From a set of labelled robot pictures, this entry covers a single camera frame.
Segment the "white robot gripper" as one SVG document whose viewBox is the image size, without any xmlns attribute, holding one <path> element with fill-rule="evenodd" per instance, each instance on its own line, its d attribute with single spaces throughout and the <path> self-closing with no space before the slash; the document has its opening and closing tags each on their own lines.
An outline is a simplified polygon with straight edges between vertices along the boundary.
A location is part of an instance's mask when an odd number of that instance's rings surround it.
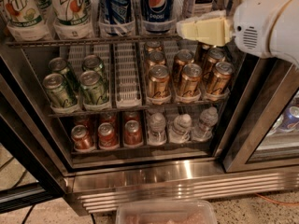
<svg viewBox="0 0 299 224">
<path fill-rule="evenodd" d="M 299 60 L 299 0 L 233 0 L 233 6 L 234 22 L 225 10 L 211 11 L 179 21 L 178 35 L 223 47 L 235 29 L 235 44 L 248 54 Z"/>
</svg>

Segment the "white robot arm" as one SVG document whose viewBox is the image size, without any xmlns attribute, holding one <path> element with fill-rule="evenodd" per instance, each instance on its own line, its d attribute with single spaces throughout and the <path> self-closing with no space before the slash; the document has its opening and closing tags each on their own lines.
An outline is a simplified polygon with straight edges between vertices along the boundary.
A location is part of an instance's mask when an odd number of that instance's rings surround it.
<svg viewBox="0 0 299 224">
<path fill-rule="evenodd" d="M 233 0 L 233 14 L 208 12 L 177 23 L 188 40 L 222 47 L 230 41 L 259 58 L 299 65 L 299 0 Z"/>
</svg>

